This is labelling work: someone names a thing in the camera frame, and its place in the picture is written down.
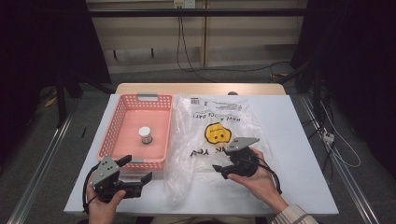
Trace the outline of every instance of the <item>gray floor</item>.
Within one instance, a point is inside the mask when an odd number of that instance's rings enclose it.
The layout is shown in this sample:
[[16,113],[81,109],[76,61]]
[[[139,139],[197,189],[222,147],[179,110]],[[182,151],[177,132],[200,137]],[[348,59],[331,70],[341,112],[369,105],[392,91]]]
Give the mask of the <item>gray floor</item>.
[[[261,67],[262,65],[243,65],[227,67],[227,69]],[[286,64],[273,67],[274,74],[290,71],[291,69]],[[265,83],[270,80],[269,69],[254,72],[206,70],[198,71],[198,74],[217,82]],[[112,76],[112,79],[114,86],[122,82],[207,82],[194,73],[183,72],[178,69],[122,74]],[[67,101],[69,107],[78,105],[76,114],[71,120],[56,155],[54,155],[51,168],[45,174],[44,181],[40,185],[24,223],[77,223],[83,219],[83,217],[67,215],[63,210],[105,111],[109,96],[88,85],[83,84],[82,87],[85,92],[81,99],[68,99]],[[293,101],[302,125],[304,125],[310,118],[302,103],[302,95],[295,92],[292,81],[285,85],[285,90]],[[54,135],[57,124],[57,108],[56,105],[44,107],[44,103],[39,105],[28,131],[21,139],[18,147],[14,149],[13,157],[3,167],[3,173],[0,175],[0,223],[7,223]],[[361,166],[349,168],[350,172],[374,208],[375,214],[380,220],[379,223],[396,223],[396,213],[394,213],[396,209],[395,179],[371,155],[364,140],[354,134],[353,127],[350,126],[348,119],[335,101],[332,101],[332,110],[338,132],[356,149],[361,157]],[[314,131],[311,123],[306,125],[304,129],[307,135]],[[318,163],[322,166],[326,157],[323,144],[317,135],[312,136],[309,140]],[[345,161],[357,162],[356,157],[346,144],[339,140],[338,136],[336,136],[336,144]],[[330,164],[328,164],[324,176],[330,178]],[[316,219],[323,223],[365,223],[335,168],[330,182],[332,183],[329,188],[340,214],[316,217]],[[131,222],[134,222],[132,217],[118,217],[116,221],[116,223]]]

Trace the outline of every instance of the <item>striped sleeve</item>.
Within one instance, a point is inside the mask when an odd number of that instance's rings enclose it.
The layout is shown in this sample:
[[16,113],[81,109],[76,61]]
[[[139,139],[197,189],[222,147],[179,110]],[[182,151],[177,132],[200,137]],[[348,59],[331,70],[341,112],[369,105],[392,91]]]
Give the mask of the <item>striped sleeve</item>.
[[313,217],[309,216],[298,205],[290,205],[279,213],[272,224],[318,224]]

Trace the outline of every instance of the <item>table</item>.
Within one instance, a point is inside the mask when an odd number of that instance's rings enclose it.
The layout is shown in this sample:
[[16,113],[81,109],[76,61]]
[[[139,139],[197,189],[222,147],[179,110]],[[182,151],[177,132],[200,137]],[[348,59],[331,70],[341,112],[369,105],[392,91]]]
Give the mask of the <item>table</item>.
[[[240,95],[224,95],[229,91]],[[268,139],[273,154],[273,169],[280,178],[282,196],[288,203],[299,204],[313,215],[338,214],[332,195],[324,180],[304,134],[301,122],[288,95],[278,84],[220,83],[130,83],[120,84],[117,93],[158,92],[198,93],[207,97],[234,102],[247,99],[256,119]],[[102,122],[92,142],[77,183],[64,209],[81,214],[81,191],[88,171],[97,163],[96,153],[106,132],[106,126],[120,96],[110,97]],[[248,190],[231,180],[224,180],[222,190],[213,190],[202,182],[193,181],[191,193],[181,206],[170,206],[163,192],[163,180],[153,178],[143,188],[142,197],[123,200],[118,213],[133,216],[265,216],[270,208],[252,196]]]

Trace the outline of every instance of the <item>yellow smiley face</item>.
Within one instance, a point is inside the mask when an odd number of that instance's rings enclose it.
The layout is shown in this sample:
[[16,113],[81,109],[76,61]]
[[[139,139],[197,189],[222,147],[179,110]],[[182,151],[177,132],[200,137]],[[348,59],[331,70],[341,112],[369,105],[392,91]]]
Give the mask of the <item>yellow smiley face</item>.
[[220,123],[210,124],[205,130],[205,138],[211,144],[228,143],[231,135],[231,131],[224,128]]

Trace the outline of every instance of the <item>white table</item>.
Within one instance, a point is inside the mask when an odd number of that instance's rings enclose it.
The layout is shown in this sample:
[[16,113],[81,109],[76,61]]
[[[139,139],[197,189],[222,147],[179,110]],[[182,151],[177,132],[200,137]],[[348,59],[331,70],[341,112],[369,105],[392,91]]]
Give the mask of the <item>white table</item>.
[[[119,95],[110,97],[91,149],[78,176],[64,211],[81,214],[82,186],[86,174],[97,163],[96,154],[105,135]],[[332,195],[309,145],[294,106],[287,95],[206,96],[233,102],[247,99],[262,126],[273,154],[282,196],[288,203],[299,204],[313,215],[338,214]],[[117,212],[132,216],[265,216],[269,207],[258,201],[247,189],[231,180],[224,180],[222,190],[213,190],[200,181],[193,181],[191,193],[181,206],[170,206],[163,191],[163,180],[153,178],[140,198],[123,200]]]

